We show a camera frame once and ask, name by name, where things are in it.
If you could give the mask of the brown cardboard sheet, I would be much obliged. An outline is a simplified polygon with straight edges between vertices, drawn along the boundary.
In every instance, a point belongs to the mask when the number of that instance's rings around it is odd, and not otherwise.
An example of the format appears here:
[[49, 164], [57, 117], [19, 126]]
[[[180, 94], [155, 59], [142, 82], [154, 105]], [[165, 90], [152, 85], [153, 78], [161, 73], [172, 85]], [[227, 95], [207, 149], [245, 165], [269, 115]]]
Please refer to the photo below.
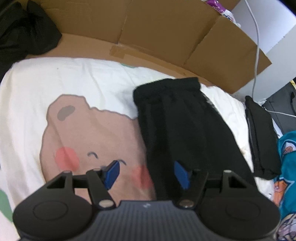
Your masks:
[[198, 75], [234, 93], [271, 61], [203, 1], [40, 1], [63, 37], [49, 56], [122, 61]]

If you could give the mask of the teal patterned jersey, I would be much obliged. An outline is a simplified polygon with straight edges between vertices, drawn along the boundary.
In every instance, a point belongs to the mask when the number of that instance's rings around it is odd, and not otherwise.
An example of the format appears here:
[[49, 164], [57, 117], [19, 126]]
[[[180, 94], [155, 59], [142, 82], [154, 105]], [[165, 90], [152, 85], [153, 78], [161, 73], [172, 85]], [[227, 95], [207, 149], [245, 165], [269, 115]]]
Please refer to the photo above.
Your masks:
[[280, 226], [276, 240], [295, 240], [295, 131], [286, 133], [278, 140], [281, 174], [274, 180], [273, 202], [280, 210]]

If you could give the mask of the folded black garment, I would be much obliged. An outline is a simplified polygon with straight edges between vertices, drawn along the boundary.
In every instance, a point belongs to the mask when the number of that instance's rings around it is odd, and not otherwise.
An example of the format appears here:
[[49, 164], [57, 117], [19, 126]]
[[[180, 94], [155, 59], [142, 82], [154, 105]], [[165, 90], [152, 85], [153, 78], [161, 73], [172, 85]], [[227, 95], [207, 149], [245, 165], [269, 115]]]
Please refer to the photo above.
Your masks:
[[274, 131], [273, 120], [251, 96], [245, 97], [245, 107], [254, 176], [272, 180], [281, 174], [278, 137]]

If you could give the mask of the black jacket with floral lining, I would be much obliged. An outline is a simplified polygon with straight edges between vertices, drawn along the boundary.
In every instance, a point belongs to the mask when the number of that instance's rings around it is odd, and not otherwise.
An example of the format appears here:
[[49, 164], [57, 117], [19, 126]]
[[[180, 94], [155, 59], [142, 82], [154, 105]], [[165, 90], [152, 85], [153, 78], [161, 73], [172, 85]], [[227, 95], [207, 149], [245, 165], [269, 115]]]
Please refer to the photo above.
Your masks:
[[163, 79], [133, 92], [147, 150], [147, 168], [158, 200], [182, 195], [174, 163], [220, 175], [232, 170], [251, 185], [253, 174], [233, 133], [201, 92], [196, 77]]

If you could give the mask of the dark grey suitcase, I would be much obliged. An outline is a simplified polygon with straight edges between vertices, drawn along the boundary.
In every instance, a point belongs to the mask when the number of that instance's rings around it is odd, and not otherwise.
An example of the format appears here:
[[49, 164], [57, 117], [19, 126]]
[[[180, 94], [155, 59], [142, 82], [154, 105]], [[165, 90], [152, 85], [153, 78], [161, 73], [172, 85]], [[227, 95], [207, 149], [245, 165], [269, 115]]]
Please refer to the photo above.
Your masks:
[[270, 96], [263, 106], [283, 134], [295, 131], [295, 79]]

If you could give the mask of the white cartoon bed sheet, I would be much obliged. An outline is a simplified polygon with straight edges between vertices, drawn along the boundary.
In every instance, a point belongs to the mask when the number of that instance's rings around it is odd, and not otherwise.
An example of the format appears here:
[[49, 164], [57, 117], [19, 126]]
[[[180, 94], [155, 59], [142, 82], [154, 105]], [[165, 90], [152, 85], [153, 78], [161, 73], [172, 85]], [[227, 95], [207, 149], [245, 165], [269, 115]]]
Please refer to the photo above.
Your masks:
[[[34, 58], [1, 82], [1, 188], [20, 240], [274, 240], [280, 212], [253, 173], [245, 107], [219, 87], [201, 92], [253, 174], [194, 169], [177, 201], [158, 200], [134, 90], [170, 76], [105, 60]], [[110, 190], [103, 170], [120, 173]]]

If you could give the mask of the purple white package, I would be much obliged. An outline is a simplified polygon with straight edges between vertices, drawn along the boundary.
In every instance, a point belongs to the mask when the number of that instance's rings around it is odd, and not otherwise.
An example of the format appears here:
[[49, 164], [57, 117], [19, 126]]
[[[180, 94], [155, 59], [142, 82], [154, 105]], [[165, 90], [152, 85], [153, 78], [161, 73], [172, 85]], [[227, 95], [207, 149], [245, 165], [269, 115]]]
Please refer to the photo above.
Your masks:
[[219, 1], [217, 1], [217, 0], [203, 0], [203, 2], [205, 2], [207, 5], [209, 5], [213, 9], [215, 9], [220, 15], [226, 17], [228, 20], [230, 20], [232, 23], [234, 23], [239, 28], [241, 27], [241, 25], [236, 22], [234, 15], [229, 10], [224, 8], [224, 6], [222, 6], [222, 4], [219, 3]]

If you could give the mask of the black clothes pile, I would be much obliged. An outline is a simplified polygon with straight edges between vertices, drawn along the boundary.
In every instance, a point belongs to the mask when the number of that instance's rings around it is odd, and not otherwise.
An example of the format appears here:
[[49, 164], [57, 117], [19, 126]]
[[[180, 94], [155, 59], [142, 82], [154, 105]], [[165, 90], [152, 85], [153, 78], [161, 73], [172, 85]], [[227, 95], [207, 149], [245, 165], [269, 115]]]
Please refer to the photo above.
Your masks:
[[1, 1], [1, 78], [27, 55], [42, 55], [57, 47], [62, 37], [39, 4]]

